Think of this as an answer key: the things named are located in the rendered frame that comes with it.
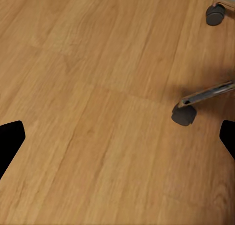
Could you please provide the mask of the swivel chair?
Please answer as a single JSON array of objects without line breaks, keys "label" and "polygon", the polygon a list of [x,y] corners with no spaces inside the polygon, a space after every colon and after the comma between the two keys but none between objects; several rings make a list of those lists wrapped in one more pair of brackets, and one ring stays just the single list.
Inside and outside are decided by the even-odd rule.
[{"label": "swivel chair", "polygon": [[[225,7],[221,5],[221,3],[235,8],[235,0],[213,0],[211,6],[209,6],[206,11],[206,22],[209,25],[218,25],[225,17]],[[197,115],[197,110],[192,106],[192,104],[233,90],[235,90],[235,79],[202,90],[195,94],[188,95],[182,98],[180,102],[174,107],[171,118],[180,125],[189,126],[189,124],[193,123]]]}]

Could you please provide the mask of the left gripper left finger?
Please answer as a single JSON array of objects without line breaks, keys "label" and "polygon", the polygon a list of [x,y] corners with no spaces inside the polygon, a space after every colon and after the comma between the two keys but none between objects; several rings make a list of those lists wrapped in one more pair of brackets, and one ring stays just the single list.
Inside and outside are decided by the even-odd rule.
[{"label": "left gripper left finger", "polygon": [[20,120],[0,126],[0,179],[24,140],[24,125]]}]

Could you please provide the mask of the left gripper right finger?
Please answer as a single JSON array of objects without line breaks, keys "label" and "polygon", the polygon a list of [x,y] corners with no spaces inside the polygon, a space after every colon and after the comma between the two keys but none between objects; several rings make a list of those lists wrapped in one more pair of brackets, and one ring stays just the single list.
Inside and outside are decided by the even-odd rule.
[{"label": "left gripper right finger", "polygon": [[224,120],[219,137],[235,160],[235,122]]}]

